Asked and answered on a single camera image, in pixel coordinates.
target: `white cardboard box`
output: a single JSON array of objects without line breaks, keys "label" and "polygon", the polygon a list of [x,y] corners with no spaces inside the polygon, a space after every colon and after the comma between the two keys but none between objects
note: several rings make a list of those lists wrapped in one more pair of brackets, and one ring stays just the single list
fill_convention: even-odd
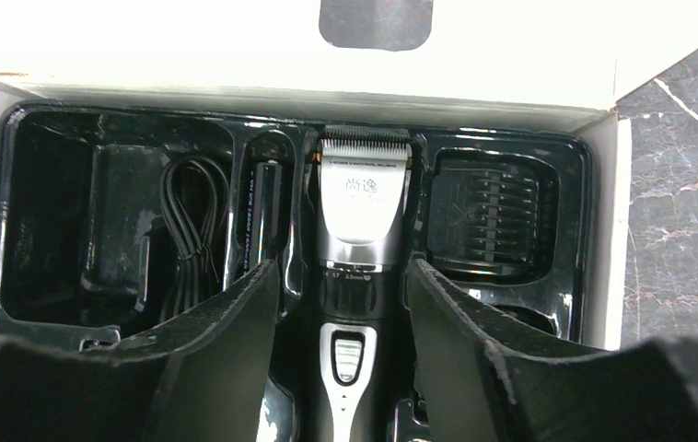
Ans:
[{"label": "white cardboard box", "polygon": [[698,4],[433,1],[407,52],[331,46],[317,0],[0,2],[0,119],[46,98],[576,135],[599,179],[584,343],[618,348],[632,143],[615,103],[698,48]]}]

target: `marble surface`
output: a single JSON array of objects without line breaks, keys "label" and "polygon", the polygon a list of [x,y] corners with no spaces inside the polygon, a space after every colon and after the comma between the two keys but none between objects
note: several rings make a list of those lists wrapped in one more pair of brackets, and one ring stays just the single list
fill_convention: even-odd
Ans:
[{"label": "marble surface", "polygon": [[698,51],[619,108],[634,137],[622,343],[698,334]]}]

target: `box lid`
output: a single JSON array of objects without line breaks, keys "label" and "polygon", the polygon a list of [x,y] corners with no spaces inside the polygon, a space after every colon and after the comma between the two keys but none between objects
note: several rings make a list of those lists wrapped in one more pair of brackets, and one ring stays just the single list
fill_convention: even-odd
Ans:
[{"label": "box lid", "polygon": [[698,48],[688,3],[422,1],[430,35],[400,52],[330,45],[315,0],[2,2],[0,80],[42,96],[264,87],[606,111]]}]

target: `white vein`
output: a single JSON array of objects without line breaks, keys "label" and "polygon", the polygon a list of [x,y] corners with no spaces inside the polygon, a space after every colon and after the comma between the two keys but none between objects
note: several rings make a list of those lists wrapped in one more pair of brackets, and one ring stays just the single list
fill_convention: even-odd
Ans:
[{"label": "white vein", "polygon": [[688,112],[688,115],[691,115],[693,117],[693,119],[698,122],[698,113],[691,110],[691,108],[689,108],[688,105],[686,105],[684,101],[682,101],[676,95],[672,94],[671,90],[669,90],[669,86],[666,83],[664,83],[663,81],[661,81],[657,78],[654,78],[653,81],[656,82],[658,87],[660,87],[664,92],[666,92],[666,94],[672,99],[672,101],[677,103],[678,106],[680,106],[684,111]]}]

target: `black plastic tray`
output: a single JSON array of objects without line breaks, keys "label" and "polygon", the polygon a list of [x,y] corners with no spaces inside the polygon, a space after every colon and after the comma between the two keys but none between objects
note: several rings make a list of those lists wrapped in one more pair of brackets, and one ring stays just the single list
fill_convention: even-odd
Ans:
[{"label": "black plastic tray", "polygon": [[[165,273],[146,273],[150,261],[167,266],[169,256],[162,248],[148,249],[151,238],[162,234],[159,173],[177,155],[202,152],[231,173],[226,246],[218,253],[225,288],[244,271],[251,170],[271,159],[285,167],[278,251],[284,302],[277,341],[289,332],[297,335],[304,329],[300,322],[308,322],[308,309],[300,308],[308,302],[299,301],[308,299],[314,262],[319,200],[313,157],[328,123],[341,122],[45,102],[16,107],[4,122],[0,152],[0,332],[10,330],[11,320],[18,327],[80,327],[81,336],[86,327],[98,329],[99,336],[108,330],[125,336],[153,325],[138,304],[169,283]],[[540,327],[578,341],[593,193],[586,146],[558,134],[396,129],[408,131],[414,155],[402,262],[430,256],[430,191],[444,158],[527,162],[555,181],[552,241],[537,251],[545,259],[537,261],[535,272],[518,281],[456,283],[482,302],[531,314]],[[405,305],[402,291],[401,301]],[[69,345],[75,348],[75,340]]]}]

